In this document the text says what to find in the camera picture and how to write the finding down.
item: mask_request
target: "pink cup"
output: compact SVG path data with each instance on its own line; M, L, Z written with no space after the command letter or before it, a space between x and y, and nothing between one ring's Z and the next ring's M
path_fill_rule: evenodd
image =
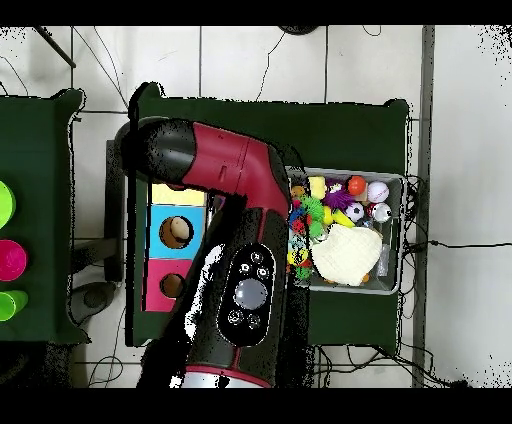
M27 252L12 240L0 240L0 281L16 280L27 266Z

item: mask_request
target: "control button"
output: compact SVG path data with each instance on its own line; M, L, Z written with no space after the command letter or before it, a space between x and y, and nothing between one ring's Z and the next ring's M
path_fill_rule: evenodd
M255 264L261 264L263 262L263 255L260 252L252 252L251 261Z
M251 272L251 266L249 264L242 264L240 265L240 272L243 274L248 274Z
M258 315L251 314L247 318L247 322L249 323L249 328L254 330L260 326L260 317Z
M267 269L267 268L260 267L260 268L258 268L258 270L256 271L256 274L258 274L258 277L260 277L261 279L268 278L268 269Z
M231 311L228 314L228 321L230 324L238 325L244 320L244 314L242 314L242 311Z
M254 278L242 280L236 286L234 300L242 308L253 311L263 305L266 299L267 288Z

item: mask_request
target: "green cup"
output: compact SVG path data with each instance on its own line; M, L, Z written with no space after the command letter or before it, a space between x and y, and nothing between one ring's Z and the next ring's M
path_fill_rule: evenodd
M0 322L10 320L28 302L28 295L21 290L0 292Z
M9 222L16 210L16 199L11 189L0 181L0 228Z

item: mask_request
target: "pink toy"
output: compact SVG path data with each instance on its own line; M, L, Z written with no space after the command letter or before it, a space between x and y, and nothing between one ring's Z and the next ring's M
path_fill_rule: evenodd
M170 312L176 300L162 293L160 282L168 274L178 274L185 278L191 266L192 260L190 259L149 259L146 311Z

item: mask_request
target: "plastic bin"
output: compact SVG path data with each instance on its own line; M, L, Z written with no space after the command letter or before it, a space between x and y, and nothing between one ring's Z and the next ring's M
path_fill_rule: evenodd
M300 181L305 177L302 170L293 167L286 167L286 171L290 180ZM382 236L382 244L388 245L389 258L387 261L387 273L385 275L377 272L379 262L375 264L370 271L370 279L361 286L347 286L341 284L327 283L324 279L315 273L304 281L296 280L295 284L299 286L309 286L310 290L315 291L332 291L332 292L350 292L350 293L366 293L378 295L390 295L395 293L400 287L400 279L402 276L402 251L405 236L405 207L407 197L407 184L404 177L398 174L380 174L375 172L355 172L341 171L336 169L322 168L305 168L306 176L324 176L325 178L335 178L345 181L352 175L362 176L368 183L372 181L382 181L389 187L389 196L386 203L391 208L392 219L384 224L374 222L374 228L379 231Z

